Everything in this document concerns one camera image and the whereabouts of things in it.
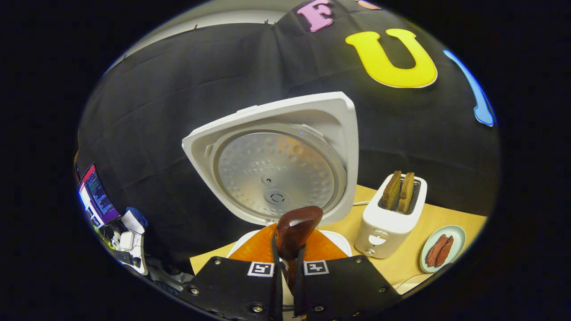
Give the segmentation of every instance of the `bread slice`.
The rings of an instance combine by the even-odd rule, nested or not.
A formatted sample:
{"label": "bread slice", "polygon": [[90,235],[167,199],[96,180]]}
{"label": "bread slice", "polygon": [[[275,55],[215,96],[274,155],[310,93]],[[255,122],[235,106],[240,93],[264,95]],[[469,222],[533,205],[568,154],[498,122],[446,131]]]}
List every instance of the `bread slice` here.
{"label": "bread slice", "polygon": [[400,190],[398,212],[406,213],[411,207],[412,189],[415,186],[415,173],[408,172],[404,177],[403,188]]}
{"label": "bread slice", "polygon": [[385,187],[383,191],[383,198],[381,201],[381,205],[390,210],[396,205],[396,202],[399,200],[399,190],[400,190],[400,171],[395,171],[391,180]]}

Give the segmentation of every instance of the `bacon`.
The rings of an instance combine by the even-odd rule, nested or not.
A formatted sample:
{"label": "bacon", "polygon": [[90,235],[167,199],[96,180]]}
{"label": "bacon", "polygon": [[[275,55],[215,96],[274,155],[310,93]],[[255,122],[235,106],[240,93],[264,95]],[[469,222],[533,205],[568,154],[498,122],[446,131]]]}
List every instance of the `bacon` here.
{"label": "bacon", "polygon": [[448,254],[450,253],[450,249],[452,248],[452,243],[454,242],[454,237],[450,236],[446,241],[446,244],[440,249],[438,256],[436,257],[436,267],[440,267],[446,261]]}
{"label": "bacon", "polygon": [[442,236],[438,238],[438,241],[436,241],[436,244],[434,244],[434,246],[430,249],[430,251],[428,251],[426,257],[426,263],[428,267],[433,267],[436,264],[436,257],[438,256],[440,249],[444,247],[447,241],[448,238],[446,237],[446,235],[442,234]]}

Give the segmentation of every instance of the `toaster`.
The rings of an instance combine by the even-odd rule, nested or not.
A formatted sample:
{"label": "toaster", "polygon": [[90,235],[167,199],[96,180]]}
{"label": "toaster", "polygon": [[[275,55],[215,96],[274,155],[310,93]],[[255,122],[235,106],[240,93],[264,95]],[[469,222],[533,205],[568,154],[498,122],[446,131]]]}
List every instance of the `toaster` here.
{"label": "toaster", "polygon": [[[381,205],[383,191],[394,174],[389,175],[363,212],[355,248],[366,256],[384,259],[393,254],[406,240],[418,223],[427,195],[427,183],[415,176],[411,206],[407,212],[397,212],[395,208]],[[403,186],[405,174],[401,174]]]}

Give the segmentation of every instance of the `toaster slot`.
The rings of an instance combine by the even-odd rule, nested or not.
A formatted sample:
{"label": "toaster slot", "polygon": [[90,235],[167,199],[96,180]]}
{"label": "toaster slot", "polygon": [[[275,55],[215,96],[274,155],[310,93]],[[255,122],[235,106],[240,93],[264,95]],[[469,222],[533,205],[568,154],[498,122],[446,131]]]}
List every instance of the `toaster slot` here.
{"label": "toaster slot", "polygon": [[[403,184],[404,184],[404,178],[400,179],[400,187],[399,187],[399,193],[400,191],[403,189]],[[419,190],[420,190],[420,181],[415,179],[414,184],[412,186],[412,200],[411,200],[411,206],[408,209],[408,211],[406,213],[401,213],[401,212],[397,212],[397,208],[399,206],[399,203],[396,202],[395,206],[392,208],[386,208],[384,207],[383,204],[383,198],[381,197],[381,199],[379,200],[377,206],[379,206],[380,208],[384,209],[384,210],[388,210],[391,212],[395,212],[395,213],[399,213],[399,214],[404,214],[404,215],[410,215],[414,210],[415,210],[415,206],[416,206],[416,202],[419,199]]]}

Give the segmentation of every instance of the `letter f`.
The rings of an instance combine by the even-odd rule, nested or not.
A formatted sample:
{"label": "letter f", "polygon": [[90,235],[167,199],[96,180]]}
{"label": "letter f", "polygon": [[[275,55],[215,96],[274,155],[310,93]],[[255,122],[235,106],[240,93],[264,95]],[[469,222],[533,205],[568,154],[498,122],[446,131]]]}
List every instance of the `letter f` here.
{"label": "letter f", "polygon": [[328,6],[324,6],[328,3],[328,0],[315,0],[297,11],[298,14],[303,15],[307,19],[311,25],[309,28],[311,32],[314,33],[333,23],[333,19],[322,16],[322,14],[331,15],[332,13]]}

